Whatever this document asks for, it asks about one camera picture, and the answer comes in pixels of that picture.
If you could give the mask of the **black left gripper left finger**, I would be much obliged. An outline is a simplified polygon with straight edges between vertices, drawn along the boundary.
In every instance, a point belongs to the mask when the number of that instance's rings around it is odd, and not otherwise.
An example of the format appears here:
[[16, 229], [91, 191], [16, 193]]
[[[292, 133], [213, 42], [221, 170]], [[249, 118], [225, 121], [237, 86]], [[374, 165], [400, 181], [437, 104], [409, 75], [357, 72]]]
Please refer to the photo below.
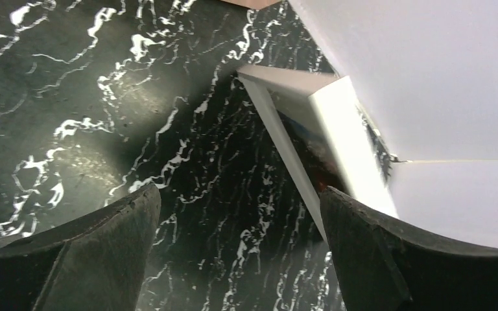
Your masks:
[[134, 310], [159, 224], [154, 185], [0, 247], [0, 310]]

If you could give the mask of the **white picture frame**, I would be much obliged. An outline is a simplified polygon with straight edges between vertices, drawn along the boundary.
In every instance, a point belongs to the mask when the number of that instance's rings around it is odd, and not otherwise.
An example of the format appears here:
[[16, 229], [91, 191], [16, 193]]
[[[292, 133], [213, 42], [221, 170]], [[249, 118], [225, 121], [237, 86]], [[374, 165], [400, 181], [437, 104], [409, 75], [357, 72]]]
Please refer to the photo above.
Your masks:
[[384, 214], [398, 216], [350, 77], [254, 64], [241, 66], [237, 75], [322, 238], [326, 232], [318, 192], [311, 184], [281, 115], [324, 140], [326, 155], [331, 158], [350, 196]]

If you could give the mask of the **sunset photo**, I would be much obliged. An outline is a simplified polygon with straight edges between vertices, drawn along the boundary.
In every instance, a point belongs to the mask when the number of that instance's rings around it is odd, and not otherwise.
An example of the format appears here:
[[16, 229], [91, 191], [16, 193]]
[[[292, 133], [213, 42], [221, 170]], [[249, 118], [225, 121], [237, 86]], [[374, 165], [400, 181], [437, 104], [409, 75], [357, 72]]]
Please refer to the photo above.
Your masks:
[[320, 194], [328, 186], [346, 191], [324, 139], [283, 113], [279, 117], [315, 191]]

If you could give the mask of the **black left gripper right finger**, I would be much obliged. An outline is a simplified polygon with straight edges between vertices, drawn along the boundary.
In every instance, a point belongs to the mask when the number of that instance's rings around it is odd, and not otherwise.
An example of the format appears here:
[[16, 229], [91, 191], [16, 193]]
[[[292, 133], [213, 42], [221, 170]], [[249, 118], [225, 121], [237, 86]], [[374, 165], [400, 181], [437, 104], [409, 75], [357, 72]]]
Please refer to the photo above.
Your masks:
[[498, 310], [498, 249], [380, 213], [338, 189], [320, 212], [348, 310]]

